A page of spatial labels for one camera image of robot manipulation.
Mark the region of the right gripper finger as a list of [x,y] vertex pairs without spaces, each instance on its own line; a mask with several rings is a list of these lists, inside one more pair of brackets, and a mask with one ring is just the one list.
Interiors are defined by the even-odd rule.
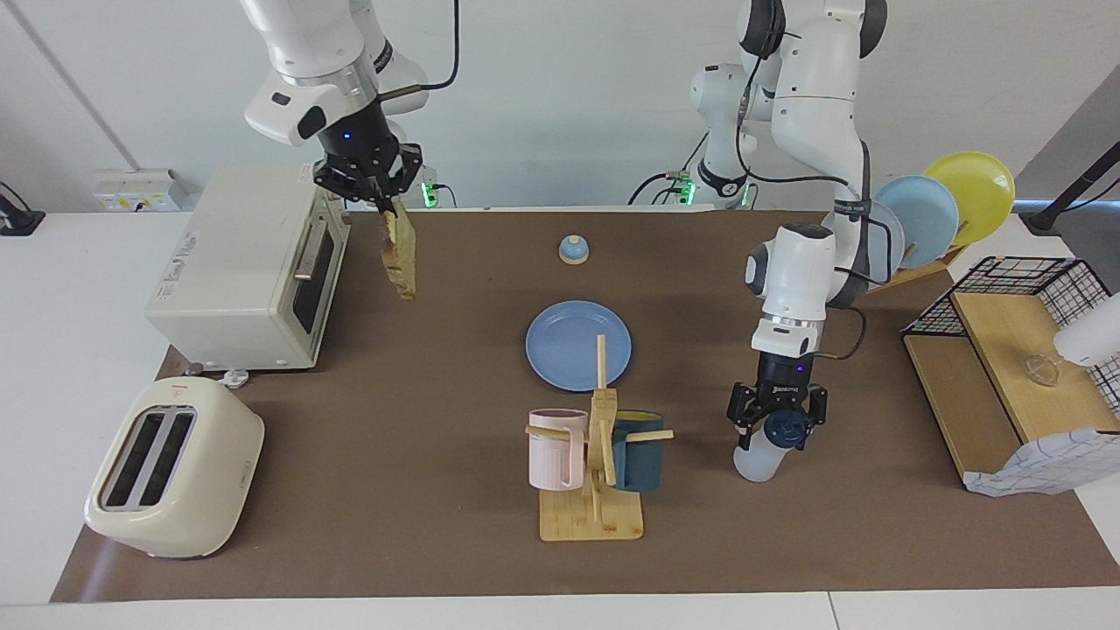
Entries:
[[312,182],[348,202],[364,202],[380,213],[389,212],[389,195],[377,176],[339,169],[330,164],[316,164]]
[[403,195],[416,183],[416,176],[423,168],[423,148],[420,143],[396,143],[395,156],[389,164],[389,212],[404,209]]

